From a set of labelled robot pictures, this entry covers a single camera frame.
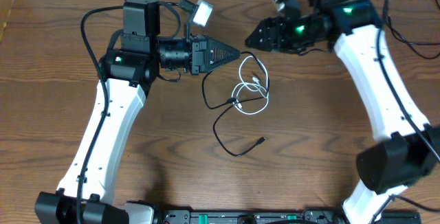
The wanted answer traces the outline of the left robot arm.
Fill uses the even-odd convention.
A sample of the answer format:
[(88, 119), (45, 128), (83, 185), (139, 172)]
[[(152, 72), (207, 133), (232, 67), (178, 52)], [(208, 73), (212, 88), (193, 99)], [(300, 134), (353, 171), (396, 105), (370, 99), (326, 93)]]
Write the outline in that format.
[(162, 214), (143, 201), (113, 204), (133, 123), (160, 69), (196, 76), (240, 56), (229, 45), (191, 33), (212, 14), (206, 1), (125, 0), (121, 8), (122, 29), (112, 34), (105, 55), (93, 60), (96, 100), (76, 156), (56, 191), (36, 200), (42, 223), (161, 223)]

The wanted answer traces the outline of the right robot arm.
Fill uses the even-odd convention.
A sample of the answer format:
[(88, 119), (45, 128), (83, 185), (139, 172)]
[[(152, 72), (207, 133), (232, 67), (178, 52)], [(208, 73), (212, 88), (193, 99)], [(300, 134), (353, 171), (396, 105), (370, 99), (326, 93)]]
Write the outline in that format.
[(330, 223), (412, 223), (409, 213), (386, 213), (388, 204), (431, 174), (439, 163), (439, 129), (408, 93), (384, 34), (385, 13), (371, 0), (272, 0), (278, 16), (262, 20), (245, 40), (266, 52), (304, 56), (318, 42), (343, 62), (362, 99), (375, 145), (356, 158), (359, 175), (340, 210), (323, 212)]

